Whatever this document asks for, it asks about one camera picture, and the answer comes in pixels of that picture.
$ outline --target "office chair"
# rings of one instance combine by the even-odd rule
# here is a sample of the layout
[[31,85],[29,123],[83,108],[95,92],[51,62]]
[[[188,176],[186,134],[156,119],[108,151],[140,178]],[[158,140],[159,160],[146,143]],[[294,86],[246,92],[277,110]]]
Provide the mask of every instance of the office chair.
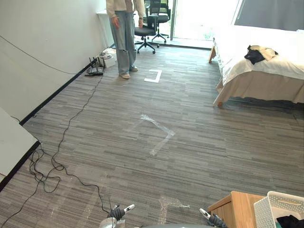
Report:
[[171,19],[171,9],[169,9],[169,0],[150,0],[150,15],[158,15],[157,23],[157,34],[153,37],[152,41],[161,37],[164,39],[164,43],[167,43],[167,40],[164,36],[169,38],[167,34],[160,33],[160,23],[166,23]]
[[155,48],[147,42],[146,36],[154,36],[156,34],[157,29],[157,15],[150,15],[147,18],[144,18],[143,22],[147,25],[143,25],[143,28],[136,27],[135,28],[135,35],[142,37],[143,42],[137,42],[135,44],[141,44],[140,47],[137,49],[137,53],[139,54],[139,50],[144,47],[151,47],[153,49],[153,54],[155,54]]

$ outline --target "person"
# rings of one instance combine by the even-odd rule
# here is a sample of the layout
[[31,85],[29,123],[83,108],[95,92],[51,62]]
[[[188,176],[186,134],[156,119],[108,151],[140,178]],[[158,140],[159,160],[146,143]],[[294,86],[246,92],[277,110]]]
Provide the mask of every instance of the person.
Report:
[[111,31],[116,47],[119,76],[129,79],[135,66],[136,48],[134,44],[133,13],[139,15],[138,25],[143,27],[145,6],[143,0],[106,0],[106,12],[110,17]]

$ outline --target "ripped jeans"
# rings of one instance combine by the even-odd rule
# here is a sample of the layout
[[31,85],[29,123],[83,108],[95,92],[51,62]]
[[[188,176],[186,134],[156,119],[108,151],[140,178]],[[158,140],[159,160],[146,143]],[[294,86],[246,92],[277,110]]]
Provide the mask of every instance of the ripped jeans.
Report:
[[119,74],[129,73],[134,68],[136,49],[134,45],[134,19],[132,12],[115,11],[119,20],[117,29],[110,19],[111,31],[116,47]]

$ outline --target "wooden cabinet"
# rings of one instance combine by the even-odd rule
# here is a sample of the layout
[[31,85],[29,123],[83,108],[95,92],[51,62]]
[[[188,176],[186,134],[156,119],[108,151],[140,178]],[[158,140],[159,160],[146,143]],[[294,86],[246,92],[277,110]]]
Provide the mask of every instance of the wooden cabinet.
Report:
[[229,228],[256,228],[253,204],[262,198],[264,196],[232,191],[208,207],[208,212],[217,214]]

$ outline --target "bed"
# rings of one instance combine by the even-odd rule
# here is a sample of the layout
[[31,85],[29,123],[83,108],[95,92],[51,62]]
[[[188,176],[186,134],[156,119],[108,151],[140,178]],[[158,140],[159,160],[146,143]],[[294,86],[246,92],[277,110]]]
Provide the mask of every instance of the bed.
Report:
[[[230,97],[304,103],[302,31],[229,26],[215,30],[213,44],[209,63],[217,56],[222,75],[214,105]],[[244,58],[249,45],[272,48],[278,55],[253,65]]]

